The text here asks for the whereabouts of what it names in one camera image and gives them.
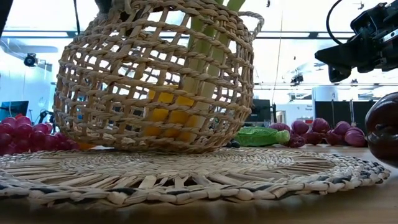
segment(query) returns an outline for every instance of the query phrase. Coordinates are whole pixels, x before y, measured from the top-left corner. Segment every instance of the wooden table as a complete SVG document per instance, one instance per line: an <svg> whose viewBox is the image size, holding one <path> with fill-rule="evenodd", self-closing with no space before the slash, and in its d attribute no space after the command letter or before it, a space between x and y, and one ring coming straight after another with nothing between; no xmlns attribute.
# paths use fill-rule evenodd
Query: wooden table
<svg viewBox="0 0 398 224"><path fill-rule="evenodd" d="M368 149L306 147L313 152L332 152L376 161ZM245 204L159 205L127 212L58 212L30 210L28 205L0 203L0 222L8 223L398 223L398 170L381 185L326 196L306 195L274 202Z"/></svg>

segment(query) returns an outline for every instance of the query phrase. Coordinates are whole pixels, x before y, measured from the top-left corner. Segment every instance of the red grapes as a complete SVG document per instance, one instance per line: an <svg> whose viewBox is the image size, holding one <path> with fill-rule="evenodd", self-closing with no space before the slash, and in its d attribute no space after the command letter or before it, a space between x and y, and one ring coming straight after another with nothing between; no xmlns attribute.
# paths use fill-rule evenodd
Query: red grapes
<svg viewBox="0 0 398 224"><path fill-rule="evenodd" d="M5 118L0 124L0 155L79 149L79 145L62 133L51 135L52 124L36 124L26 116Z"/></svg>

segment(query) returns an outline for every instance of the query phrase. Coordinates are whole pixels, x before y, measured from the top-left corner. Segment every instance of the woven placemat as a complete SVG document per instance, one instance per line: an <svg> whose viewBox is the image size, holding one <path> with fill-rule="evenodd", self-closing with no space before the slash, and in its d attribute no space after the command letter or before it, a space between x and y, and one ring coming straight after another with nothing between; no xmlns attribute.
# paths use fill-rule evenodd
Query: woven placemat
<svg viewBox="0 0 398 224"><path fill-rule="evenodd" d="M206 154L57 151L0 157L0 198L90 208L198 200L280 200L380 184L377 162L278 149L220 149Z"/></svg>

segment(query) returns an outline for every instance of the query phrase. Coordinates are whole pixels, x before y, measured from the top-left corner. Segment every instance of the wicker basket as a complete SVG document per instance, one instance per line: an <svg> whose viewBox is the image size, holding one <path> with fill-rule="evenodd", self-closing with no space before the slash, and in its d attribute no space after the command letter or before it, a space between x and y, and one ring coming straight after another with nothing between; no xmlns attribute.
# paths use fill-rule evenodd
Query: wicker basket
<svg viewBox="0 0 398 224"><path fill-rule="evenodd" d="M198 153L225 145L251 112L252 41L263 18L229 11L213 0L124 3L98 16L65 47L53 107L61 132L76 141L128 150ZM154 11L162 13L159 22L148 20ZM172 11L185 14L179 26L165 22ZM252 34L239 16L259 19ZM187 28L191 17L227 37L235 50L203 30ZM155 31L145 31L148 27ZM171 42L159 37L167 31L174 32ZM205 41L209 52L221 49L223 60L179 45L183 35L195 37L193 46ZM216 68L218 76L191 69L193 60ZM194 91L184 90L188 79L198 80ZM203 96L207 85L214 87L211 97Z"/></svg>

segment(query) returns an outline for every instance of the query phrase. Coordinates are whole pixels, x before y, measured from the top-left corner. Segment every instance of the basket handle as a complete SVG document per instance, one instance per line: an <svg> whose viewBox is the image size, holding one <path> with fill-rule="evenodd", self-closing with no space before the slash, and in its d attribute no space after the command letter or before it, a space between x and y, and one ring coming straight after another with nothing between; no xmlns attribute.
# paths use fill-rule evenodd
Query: basket handle
<svg viewBox="0 0 398 224"><path fill-rule="evenodd" d="M264 18L260 14L255 12L238 12L238 16L248 16L259 20L256 28L250 36L251 40L253 41L257 37L258 33L261 32L262 26L264 25Z"/></svg>

